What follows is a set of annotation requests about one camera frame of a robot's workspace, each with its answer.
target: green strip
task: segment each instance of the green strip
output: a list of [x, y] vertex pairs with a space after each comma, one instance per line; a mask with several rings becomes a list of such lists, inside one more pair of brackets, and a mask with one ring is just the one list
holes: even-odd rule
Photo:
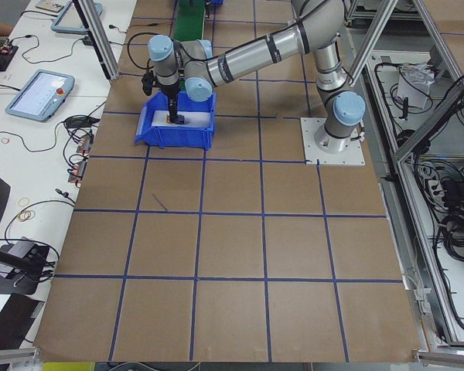
[[204, 18], [204, 0], [193, 0], [193, 6], [189, 5], [189, 0], [179, 0], [173, 38], [179, 41], [202, 39]]

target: blue plastic container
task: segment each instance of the blue plastic container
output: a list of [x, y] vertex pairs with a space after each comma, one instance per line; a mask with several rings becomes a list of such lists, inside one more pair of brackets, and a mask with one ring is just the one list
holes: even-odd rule
[[215, 132], [216, 101], [215, 93], [204, 102], [191, 100], [185, 91], [179, 93], [179, 112], [210, 113], [210, 126], [208, 128], [191, 128], [185, 124], [178, 127], [152, 126], [155, 111], [167, 111], [168, 109], [167, 97], [159, 91], [142, 108], [135, 142], [145, 141], [149, 145], [159, 146], [160, 148], [194, 147], [210, 149]]

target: scratch on tile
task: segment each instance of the scratch on tile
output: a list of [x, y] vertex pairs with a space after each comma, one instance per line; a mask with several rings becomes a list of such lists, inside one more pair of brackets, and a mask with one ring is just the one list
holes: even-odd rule
[[163, 205], [163, 202], [160, 201], [160, 200], [158, 199], [158, 197], [156, 197], [156, 194], [155, 194], [155, 193], [152, 193], [152, 196], [153, 196], [153, 198], [155, 199], [155, 201], [156, 201], [166, 212], [169, 211], [169, 210], [166, 208], [166, 206]]

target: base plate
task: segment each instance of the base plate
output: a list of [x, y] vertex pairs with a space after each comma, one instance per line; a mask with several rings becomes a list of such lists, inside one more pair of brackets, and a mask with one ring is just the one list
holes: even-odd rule
[[[302, 140], [304, 142], [304, 156], [306, 164], [338, 165], [338, 166], [364, 166], [363, 150], [359, 141], [351, 141], [344, 152], [337, 155], [324, 152], [315, 143], [315, 133], [325, 124], [325, 118], [302, 117]], [[352, 137], [357, 136], [354, 129]]]

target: yellow object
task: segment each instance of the yellow object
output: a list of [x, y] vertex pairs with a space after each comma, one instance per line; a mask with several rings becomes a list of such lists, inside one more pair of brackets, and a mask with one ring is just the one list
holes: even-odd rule
[[43, 371], [93, 371], [94, 362], [48, 362]]

